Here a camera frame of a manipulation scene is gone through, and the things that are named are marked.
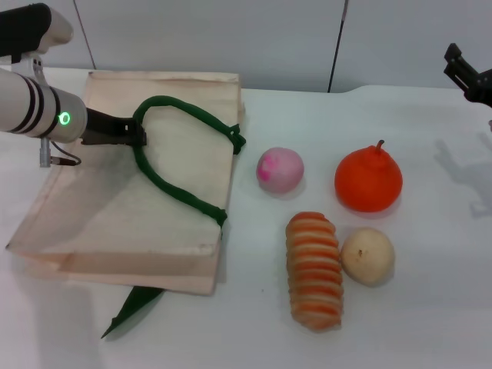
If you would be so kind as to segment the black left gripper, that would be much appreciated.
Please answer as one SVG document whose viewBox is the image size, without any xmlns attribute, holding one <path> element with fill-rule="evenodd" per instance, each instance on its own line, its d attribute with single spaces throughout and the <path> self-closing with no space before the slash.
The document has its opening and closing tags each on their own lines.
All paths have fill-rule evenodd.
<svg viewBox="0 0 492 369">
<path fill-rule="evenodd" d="M 81 136 L 81 143 L 83 145 L 146 146 L 148 139 L 142 120 L 114 117 L 88 108 L 87 124 Z"/>
</svg>

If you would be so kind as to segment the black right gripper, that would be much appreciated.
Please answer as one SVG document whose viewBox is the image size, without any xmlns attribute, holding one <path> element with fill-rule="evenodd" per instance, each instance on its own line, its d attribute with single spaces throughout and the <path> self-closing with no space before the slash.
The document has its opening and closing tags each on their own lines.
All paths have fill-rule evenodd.
<svg viewBox="0 0 492 369">
<path fill-rule="evenodd" d="M 491 106 L 491 70 L 477 72 L 462 57 L 462 51 L 455 43 L 451 43 L 444 55 L 447 75 L 462 91 L 464 97 L 474 103 Z"/>
</svg>

